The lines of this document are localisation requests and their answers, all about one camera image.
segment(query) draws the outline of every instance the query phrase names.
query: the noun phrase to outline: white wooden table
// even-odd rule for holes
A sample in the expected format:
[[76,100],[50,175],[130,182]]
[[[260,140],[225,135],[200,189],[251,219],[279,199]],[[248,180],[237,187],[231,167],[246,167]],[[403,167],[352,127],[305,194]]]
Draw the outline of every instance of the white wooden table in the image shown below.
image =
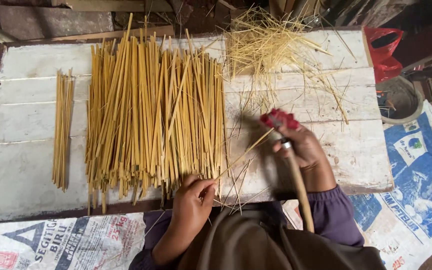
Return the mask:
[[[324,90],[303,92],[300,73],[275,74],[274,85],[278,103],[295,114],[317,138],[320,138],[337,182],[348,194],[389,191],[393,187],[385,137],[375,93],[371,59],[361,30],[342,30],[340,36],[355,57],[343,46],[333,31],[313,31],[306,37],[322,44],[333,56],[309,52],[325,71],[333,74],[340,89],[347,88],[342,101],[349,120],[342,122],[341,112],[332,94]],[[222,36],[194,38],[195,46],[209,45],[211,56],[224,60]],[[173,41],[174,46],[187,48],[186,40]],[[85,144],[87,89],[91,78],[91,44],[52,44],[9,47],[0,62],[0,221],[48,217],[75,217],[86,214],[87,177],[85,175]],[[73,118],[70,130],[69,186],[66,193],[51,182],[55,122],[56,71],[72,68],[76,77]],[[244,103],[251,77],[238,76],[225,82],[226,131],[239,127],[240,100]],[[246,147],[263,133],[248,122],[241,125],[239,138],[231,139],[231,159],[239,157]],[[284,192],[285,169],[275,159],[268,144],[247,155],[256,157],[243,183],[241,201],[278,199]],[[235,175],[243,162],[235,166]],[[228,194],[226,183],[222,194]],[[117,190],[110,191],[108,213],[155,210],[161,194],[151,190],[135,207],[131,195],[118,200]]]

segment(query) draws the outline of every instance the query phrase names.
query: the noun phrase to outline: bundle of bamboo sticks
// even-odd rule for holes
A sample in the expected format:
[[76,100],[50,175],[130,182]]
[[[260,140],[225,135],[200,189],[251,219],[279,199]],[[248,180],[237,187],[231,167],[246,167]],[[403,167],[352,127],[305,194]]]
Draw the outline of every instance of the bundle of bamboo sticks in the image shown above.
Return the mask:
[[69,155],[68,139],[73,108],[74,84],[71,70],[63,75],[59,70],[56,75],[56,123],[54,131],[54,154],[52,181],[63,192],[66,190],[66,165]]
[[92,46],[87,102],[86,174],[88,211],[102,192],[118,187],[119,198],[150,186],[169,197],[188,174],[216,178],[223,163],[224,93],[221,64],[204,49],[172,49],[171,37]]

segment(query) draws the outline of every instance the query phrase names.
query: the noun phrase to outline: left hand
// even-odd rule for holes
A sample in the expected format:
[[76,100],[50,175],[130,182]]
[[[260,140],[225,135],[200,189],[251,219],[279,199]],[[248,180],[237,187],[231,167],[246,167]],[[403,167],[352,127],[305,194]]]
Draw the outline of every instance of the left hand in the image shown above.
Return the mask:
[[170,263],[189,247],[211,213],[215,185],[213,179],[201,180],[196,175],[183,180],[174,197],[169,227],[153,249],[156,265]]

